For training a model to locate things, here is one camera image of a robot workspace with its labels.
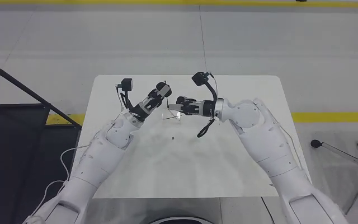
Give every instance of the black knob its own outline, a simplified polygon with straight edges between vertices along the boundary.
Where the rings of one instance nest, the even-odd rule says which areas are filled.
[[[313,148],[319,148],[319,147],[322,146],[322,142],[320,142],[319,140],[314,139],[314,140],[311,141],[311,146]]]

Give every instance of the yellow floor line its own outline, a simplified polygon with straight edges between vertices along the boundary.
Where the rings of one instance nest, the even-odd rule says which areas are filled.
[[[338,112],[338,113],[291,113],[295,123],[345,123],[358,122],[358,112]],[[83,125],[84,114],[69,114],[75,122]],[[58,114],[50,114],[47,125],[51,124],[70,124]]]
[[[358,7],[358,2],[239,0],[0,0],[0,4],[177,4],[216,6]]]

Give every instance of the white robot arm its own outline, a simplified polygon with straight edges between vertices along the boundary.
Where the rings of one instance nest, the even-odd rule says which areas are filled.
[[[135,107],[131,105],[126,94],[124,103],[129,112],[121,113],[93,137],[63,190],[35,210],[25,223],[84,223],[89,201],[123,158],[125,150],[133,140],[131,133],[138,130],[145,118],[170,94],[169,85],[160,82]]]
[[[205,84],[214,100],[196,101],[181,96],[168,108],[186,115],[211,117],[198,137],[208,131],[215,119],[229,120],[247,152],[271,179],[288,223],[348,224],[339,207],[316,189],[299,168],[280,124],[264,103],[255,99],[232,105],[227,99],[218,99],[208,84],[208,75],[212,76],[197,73],[192,79],[198,86]]]

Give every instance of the black pole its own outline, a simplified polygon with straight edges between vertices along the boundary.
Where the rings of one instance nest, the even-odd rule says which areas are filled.
[[[17,86],[18,88],[20,88],[22,91],[26,92],[27,94],[29,94],[30,96],[32,96],[33,98],[35,98],[37,101],[39,101],[40,103],[44,104],[45,106],[49,107],[51,110],[53,110],[54,112],[56,112],[57,114],[59,114],[61,117],[63,117],[64,119],[66,119],[67,121],[69,121],[71,124],[73,124],[76,128],[81,129],[81,125],[79,125],[77,122],[75,122],[74,120],[72,120],[69,116],[65,115],[64,113],[62,113],[59,109],[57,109],[55,106],[53,106],[52,104],[50,104],[49,102],[47,102],[45,99],[43,99],[41,96],[37,95],[35,92],[33,92],[31,89],[27,88],[27,86],[25,86],[24,84],[22,84],[21,82],[19,82],[17,79],[15,79],[14,77],[10,76],[7,72],[5,72],[4,70],[0,69],[0,76],[4,77],[6,80],[8,80],[9,82],[11,82],[12,84],[14,84],[15,86]]]

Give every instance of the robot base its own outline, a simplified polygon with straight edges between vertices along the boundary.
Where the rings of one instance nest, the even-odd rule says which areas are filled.
[[[151,222],[150,224],[213,224],[201,218],[171,217]]]

